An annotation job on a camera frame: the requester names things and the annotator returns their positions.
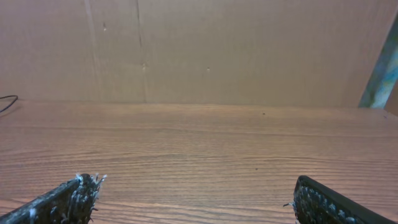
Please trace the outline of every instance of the wooden table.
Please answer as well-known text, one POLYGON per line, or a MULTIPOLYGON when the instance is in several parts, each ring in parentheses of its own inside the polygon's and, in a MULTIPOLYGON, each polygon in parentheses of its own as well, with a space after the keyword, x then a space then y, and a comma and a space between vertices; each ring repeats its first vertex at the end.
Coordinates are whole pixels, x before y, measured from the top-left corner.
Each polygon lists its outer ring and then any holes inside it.
POLYGON ((107 174, 95 223, 294 223, 299 175, 398 221, 383 110, 19 101, 0 114, 0 213, 107 174))

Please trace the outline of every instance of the brown table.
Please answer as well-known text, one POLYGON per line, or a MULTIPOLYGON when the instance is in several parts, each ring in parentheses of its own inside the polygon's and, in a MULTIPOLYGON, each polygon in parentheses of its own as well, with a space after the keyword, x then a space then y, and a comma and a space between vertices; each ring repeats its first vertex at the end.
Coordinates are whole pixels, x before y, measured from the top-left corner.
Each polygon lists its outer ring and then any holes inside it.
POLYGON ((294 223, 299 175, 398 221, 383 110, 19 101, 0 114, 0 213, 107 174, 95 223, 294 223))

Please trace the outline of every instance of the black cable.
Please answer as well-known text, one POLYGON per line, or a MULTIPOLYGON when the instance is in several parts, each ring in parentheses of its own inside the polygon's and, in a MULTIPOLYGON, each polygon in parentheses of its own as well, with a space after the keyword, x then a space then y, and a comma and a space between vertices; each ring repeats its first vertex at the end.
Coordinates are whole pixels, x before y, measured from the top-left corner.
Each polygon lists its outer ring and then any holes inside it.
POLYGON ((15 99, 10 104, 8 104, 8 106, 6 106, 4 109, 0 110, 0 113, 8 109, 10 106, 12 106, 15 103, 15 101, 18 100, 17 95, 2 96, 0 97, 0 99, 10 98, 10 97, 15 97, 15 99))

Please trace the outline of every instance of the wooden tabletop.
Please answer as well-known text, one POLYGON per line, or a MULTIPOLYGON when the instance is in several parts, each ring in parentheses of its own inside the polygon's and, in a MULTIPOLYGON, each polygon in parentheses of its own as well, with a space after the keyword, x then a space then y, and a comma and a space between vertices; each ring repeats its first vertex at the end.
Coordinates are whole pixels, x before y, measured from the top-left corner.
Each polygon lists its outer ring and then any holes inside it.
POLYGON ((0 213, 107 174, 95 223, 294 223, 299 175, 398 221, 383 110, 19 101, 0 114, 0 213))

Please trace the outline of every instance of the black wire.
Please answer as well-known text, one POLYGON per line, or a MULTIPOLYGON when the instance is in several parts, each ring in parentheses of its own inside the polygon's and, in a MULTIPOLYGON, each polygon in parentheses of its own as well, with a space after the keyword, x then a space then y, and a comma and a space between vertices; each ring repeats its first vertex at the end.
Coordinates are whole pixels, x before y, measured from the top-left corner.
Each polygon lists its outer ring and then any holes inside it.
POLYGON ((17 95, 2 96, 0 97, 0 99, 10 98, 10 97, 15 97, 15 99, 10 104, 8 104, 8 106, 6 106, 4 109, 0 110, 0 113, 8 109, 10 106, 12 106, 15 103, 15 101, 18 100, 17 95))

